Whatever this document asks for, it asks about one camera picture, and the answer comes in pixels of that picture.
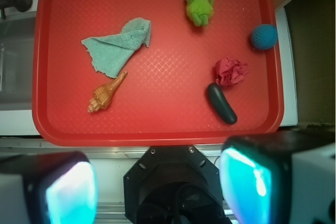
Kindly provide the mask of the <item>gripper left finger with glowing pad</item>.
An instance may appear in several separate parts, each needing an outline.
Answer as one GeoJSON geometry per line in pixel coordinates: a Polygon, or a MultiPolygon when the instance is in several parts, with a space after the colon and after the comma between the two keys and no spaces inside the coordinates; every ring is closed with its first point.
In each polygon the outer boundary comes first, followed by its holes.
{"type": "Polygon", "coordinates": [[[98,180],[79,151],[1,157],[1,223],[94,223],[98,180]]]}

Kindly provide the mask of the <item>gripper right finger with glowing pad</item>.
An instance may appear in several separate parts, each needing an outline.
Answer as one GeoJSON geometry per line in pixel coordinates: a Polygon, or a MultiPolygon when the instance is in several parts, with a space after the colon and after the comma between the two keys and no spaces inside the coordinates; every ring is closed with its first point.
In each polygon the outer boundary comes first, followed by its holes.
{"type": "Polygon", "coordinates": [[[239,223],[335,223],[335,134],[279,131],[229,137],[223,197],[239,223]]]}

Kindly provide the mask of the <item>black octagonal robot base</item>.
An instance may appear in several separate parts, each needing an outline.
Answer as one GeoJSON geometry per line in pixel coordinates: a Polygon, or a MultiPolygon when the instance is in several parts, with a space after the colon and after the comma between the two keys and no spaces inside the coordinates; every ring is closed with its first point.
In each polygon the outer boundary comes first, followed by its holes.
{"type": "Polygon", "coordinates": [[[193,146],[150,147],[123,177],[132,223],[231,223],[219,169],[193,146]]]}

